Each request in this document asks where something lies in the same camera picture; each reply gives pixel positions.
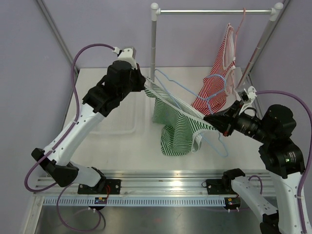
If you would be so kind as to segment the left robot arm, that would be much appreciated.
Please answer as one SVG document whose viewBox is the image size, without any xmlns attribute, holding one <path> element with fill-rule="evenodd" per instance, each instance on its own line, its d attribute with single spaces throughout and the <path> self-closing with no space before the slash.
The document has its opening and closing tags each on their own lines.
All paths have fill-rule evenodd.
<svg viewBox="0 0 312 234">
<path fill-rule="evenodd" d="M 145 81 L 138 66 L 133 68 L 126 61 L 114 61 L 106 75 L 78 104 L 77 115 L 57 138 L 44 149 L 35 148 L 32 151 L 32 157 L 54 179 L 55 184 L 66 187 L 78 183 L 87 186 L 95 194 L 104 191 L 106 176 L 95 167 L 72 162 L 71 157 L 95 126 L 117 108 L 130 92 L 145 89 Z"/>
</svg>

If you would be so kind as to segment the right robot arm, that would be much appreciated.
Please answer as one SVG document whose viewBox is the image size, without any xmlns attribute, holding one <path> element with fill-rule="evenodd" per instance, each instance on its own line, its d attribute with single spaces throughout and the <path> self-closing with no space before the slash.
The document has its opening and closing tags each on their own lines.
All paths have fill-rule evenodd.
<svg viewBox="0 0 312 234">
<path fill-rule="evenodd" d="M 290 139 L 296 127 L 292 111 L 279 104 L 272 105 L 262 119 L 243 111 L 236 101 L 230 108 L 204 117 L 224 136 L 238 131 L 258 142 L 260 158 L 272 179 L 277 207 L 270 204 L 252 186 L 241 169 L 225 171 L 222 190 L 236 193 L 256 215 L 263 234 L 310 234 L 307 208 L 299 194 L 299 182 L 306 170 L 302 151 Z"/>
</svg>

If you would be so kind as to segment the green striped tank top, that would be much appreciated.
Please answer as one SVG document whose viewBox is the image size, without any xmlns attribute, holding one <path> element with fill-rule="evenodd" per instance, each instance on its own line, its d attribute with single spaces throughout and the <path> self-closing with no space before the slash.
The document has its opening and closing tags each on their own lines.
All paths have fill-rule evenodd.
<svg viewBox="0 0 312 234">
<path fill-rule="evenodd" d="M 162 124 L 160 146 L 166 156 L 184 156 L 201 148 L 203 135 L 216 128 L 192 106 L 151 82 L 145 94 L 155 100 L 152 122 Z"/>
</svg>

